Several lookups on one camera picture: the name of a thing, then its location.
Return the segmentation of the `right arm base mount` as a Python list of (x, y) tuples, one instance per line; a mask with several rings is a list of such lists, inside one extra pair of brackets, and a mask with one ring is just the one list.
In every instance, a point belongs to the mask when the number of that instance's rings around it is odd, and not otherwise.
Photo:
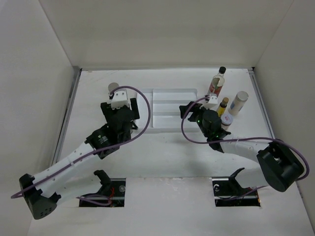
[(244, 169), (239, 168), (227, 177), (212, 178), (216, 207), (260, 207), (258, 188), (243, 188), (236, 180)]

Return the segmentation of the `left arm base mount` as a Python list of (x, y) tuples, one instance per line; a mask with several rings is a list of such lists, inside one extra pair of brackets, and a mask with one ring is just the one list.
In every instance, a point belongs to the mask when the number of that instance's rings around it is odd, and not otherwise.
[(126, 194), (125, 178), (110, 178), (104, 170), (94, 171), (101, 187), (95, 193), (88, 193), (79, 200), (79, 207), (124, 207)]

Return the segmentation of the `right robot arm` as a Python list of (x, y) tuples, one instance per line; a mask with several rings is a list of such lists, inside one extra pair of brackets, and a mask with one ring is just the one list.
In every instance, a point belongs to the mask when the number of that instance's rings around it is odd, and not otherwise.
[(284, 192), (309, 171), (297, 158), (299, 152), (279, 139), (239, 138), (221, 126), (217, 112), (190, 102), (179, 106), (182, 120), (194, 122), (206, 138), (205, 145), (220, 153), (234, 154), (257, 163), (256, 169), (239, 168), (229, 177), (228, 189), (241, 194), (246, 187), (270, 186)]

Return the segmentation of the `silver-lid bead jar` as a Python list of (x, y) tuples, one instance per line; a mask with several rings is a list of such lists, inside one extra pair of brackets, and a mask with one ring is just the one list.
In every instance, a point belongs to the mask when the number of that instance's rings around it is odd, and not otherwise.
[(108, 91), (111, 92), (112, 90), (116, 89), (117, 87), (119, 87), (119, 84), (118, 84), (118, 83), (115, 83), (115, 82), (110, 83), (110, 84), (108, 85)]

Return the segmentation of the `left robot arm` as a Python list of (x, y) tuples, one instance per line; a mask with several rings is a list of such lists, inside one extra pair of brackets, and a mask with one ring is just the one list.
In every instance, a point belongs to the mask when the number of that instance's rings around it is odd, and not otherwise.
[(106, 172), (88, 169), (116, 152), (121, 143), (131, 140), (131, 130), (137, 128), (134, 121), (140, 116), (136, 98), (130, 103), (115, 110), (110, 104), (102, 103), (106, 123), (101, 128), (51, 167), (33, 176), (20, 177), (23, 198), (35, 220), (46, 217), (67, 200), (88, 195), (105, 196), (110, 192), (112, 181)]

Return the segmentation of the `clear soy sauce bottle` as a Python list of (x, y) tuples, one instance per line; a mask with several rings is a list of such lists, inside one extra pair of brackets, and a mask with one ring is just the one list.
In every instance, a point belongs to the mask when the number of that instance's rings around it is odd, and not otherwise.
[(210, 83), (210, 86), (207, 92), (208, 95), (215, 94), (216, 96), (219, 96), (221, 89), (225, 83), (225, 78), (224, 78), (225, 72), (226, 72), (226, 67), (221, 66), (219, 68), (218, 74), (212, 78), (212, 81)]

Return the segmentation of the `small yellow-label bottle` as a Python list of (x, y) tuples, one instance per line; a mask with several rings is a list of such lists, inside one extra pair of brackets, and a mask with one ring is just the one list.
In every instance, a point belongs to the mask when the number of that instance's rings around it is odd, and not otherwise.
[(229, 98), (227, 97), (224, 97), (221, 101), (221, 103), (219, 104), (218, 108), (217, 108), (217, 113), (218, 113), (218, 116), (221, 117), (224, 112), (225, 112), (225, 109), (228, 105), (228, 102), (229, 102)]

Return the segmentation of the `white-lid sauce jar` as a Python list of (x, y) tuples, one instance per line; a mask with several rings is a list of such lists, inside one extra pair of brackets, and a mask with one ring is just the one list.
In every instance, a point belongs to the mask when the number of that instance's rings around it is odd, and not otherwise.
[(227, 130), (233, 123), (233, 116), (230, 113), (223, 114), (220, 119), (221, 119), (221, 127), (224, 130)]

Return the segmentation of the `white cylinder bottle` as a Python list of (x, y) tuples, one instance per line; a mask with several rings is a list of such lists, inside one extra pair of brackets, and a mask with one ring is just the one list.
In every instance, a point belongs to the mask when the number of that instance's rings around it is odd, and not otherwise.
[(249, 95), (247, 92), (239, 91), (230, 105), (230, 108), (228, 110), (229, 113), (232, 116), (238, 115), (238, 113), (240, 112), (240, 110), (243, 108), (244, 104), (248, 100), (248, 98), (249, 98)]

